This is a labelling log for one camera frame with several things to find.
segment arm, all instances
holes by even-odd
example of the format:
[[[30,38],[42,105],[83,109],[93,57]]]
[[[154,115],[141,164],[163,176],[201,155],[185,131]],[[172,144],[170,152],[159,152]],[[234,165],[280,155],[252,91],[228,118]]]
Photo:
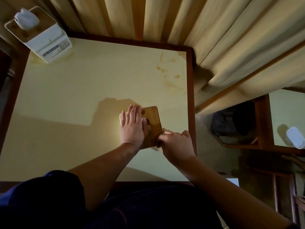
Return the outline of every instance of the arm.
[[[81,181],[88,210],[93,211],[105,199],[117,177],[137,154],[144,140],[144,131],[147,132],[147,123],[142,121],[141,107],[130,105],[127,116],[123,111],[121,145],[69,170]]]
[[[291,222],[254,196],[202,164],[188,131],[159,136],[165,157],[214,201],[231,228],[287,228]]]

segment label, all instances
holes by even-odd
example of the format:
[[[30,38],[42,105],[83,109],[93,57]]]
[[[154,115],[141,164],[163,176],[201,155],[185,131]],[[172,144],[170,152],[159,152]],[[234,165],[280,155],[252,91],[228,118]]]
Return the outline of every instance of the label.
[[[52,49],[45,52],[42,56],[45,58],[45,60],[49,60],[50,58],[56,56],[58,53],[62,52],[68,46],[70,46],[70,42],[68,41],[68,39],[65,39],[58,45],[54,46]]]

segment forearm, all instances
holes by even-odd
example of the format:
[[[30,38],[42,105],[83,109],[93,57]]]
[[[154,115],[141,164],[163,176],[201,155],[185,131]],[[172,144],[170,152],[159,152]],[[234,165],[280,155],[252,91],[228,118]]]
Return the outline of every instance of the forearm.
[[[287,228],[290,221],[251,194],[192,158],[177,168],[214,200],[231,228]]]
[[[89,162],[79,165],[70,173],[77,175],[84,187],[86,208],[93,211],[105,199],[117,177],[135,156],[130,144],[122,144],[116,149]]]

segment curtain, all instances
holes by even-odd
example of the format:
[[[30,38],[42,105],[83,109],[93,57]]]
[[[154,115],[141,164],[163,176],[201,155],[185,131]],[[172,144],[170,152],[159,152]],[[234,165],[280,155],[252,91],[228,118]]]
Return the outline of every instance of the curtain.
[[[35,5],[64,30],[193,47],[197,114],[305,80],[305,0],[0,0],[14,50],[3,24]]]

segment yellow table surface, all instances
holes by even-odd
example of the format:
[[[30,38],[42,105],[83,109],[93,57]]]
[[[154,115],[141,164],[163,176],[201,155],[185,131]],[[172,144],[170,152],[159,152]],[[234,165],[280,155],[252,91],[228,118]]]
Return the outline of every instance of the yellow table surface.
[[[297,127],[305,137],[305,93],[280,89],[269,93],[274,144],[294,147],[286,131]]]
[[[119,114],[157,106],[162,127],[188,129],[186,54],[71,38],[46,64],[30,53],[0,156],[0,181],[68,170],[120,145]],[[140,150],[117,181],[186,181],[152,148]]]

